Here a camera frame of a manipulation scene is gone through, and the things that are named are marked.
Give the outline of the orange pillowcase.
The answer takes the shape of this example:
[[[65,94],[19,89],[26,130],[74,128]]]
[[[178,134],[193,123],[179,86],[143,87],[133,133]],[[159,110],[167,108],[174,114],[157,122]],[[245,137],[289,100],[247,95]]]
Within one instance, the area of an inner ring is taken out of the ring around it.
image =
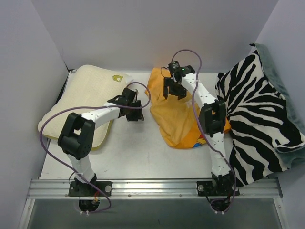
[[[159,126],[165,143],[176,149],[195,148],[206,144],[195,120],[192,96],[178,100],[176,96],[163,96],[163,78],[169,77],[168,70],[153,68],[147,83],[151,94],[150,112]]]

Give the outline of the cream memory foam pillow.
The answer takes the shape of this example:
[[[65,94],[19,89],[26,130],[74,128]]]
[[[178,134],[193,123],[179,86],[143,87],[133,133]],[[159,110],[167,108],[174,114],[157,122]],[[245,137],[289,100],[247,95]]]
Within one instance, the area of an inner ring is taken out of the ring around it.
[[[68,84],[60,100],[44,115],[38,123],[38,131],[53,115],[62,110],[80,106],[102,106],[108,100],[122,94],[123,89],[133,81],[133,77],[121,72],[103,69],[93,65],[83,65],[69,76]],[[51,139],[58,139],[69,112],[52,119],[42,134]],[[106,138],[110,122],[95,130],[92,150],[97,150]]]

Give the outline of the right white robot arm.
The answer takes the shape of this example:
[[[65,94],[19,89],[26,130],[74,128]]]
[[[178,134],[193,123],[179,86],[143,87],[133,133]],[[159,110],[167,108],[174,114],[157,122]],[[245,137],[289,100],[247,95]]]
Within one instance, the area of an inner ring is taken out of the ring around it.
[[[198,74],[192,66],[181,67],[177,61],[168,64],[170,77],[163,79],[163,96],[177,96],[178,100],[192,96],[192,105],[200,107],[200,113],[195,113],[197,125],[210,147],[212,161],[211,189],[217,195],[224,194],[228,188],[235,189],[236,177],[225,153],[224,126],[226,108],[223,101],[217,100],[200,82]]]

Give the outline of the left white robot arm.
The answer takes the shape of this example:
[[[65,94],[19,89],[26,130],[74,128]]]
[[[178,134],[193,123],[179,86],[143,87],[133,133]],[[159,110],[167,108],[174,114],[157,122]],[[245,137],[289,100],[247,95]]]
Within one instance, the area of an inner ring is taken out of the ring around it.
[[[77,114],[70,113],[58,139],[58,146],[68,156],[74,169],[76,184],[85,196],[96,192],[96,174],[89,153],[93,147],[95,131],[102,125],[120,117],[127,121],[143,121],[142,103],[138,92],[124,88],[121,95],[108,100],[102,107]]]

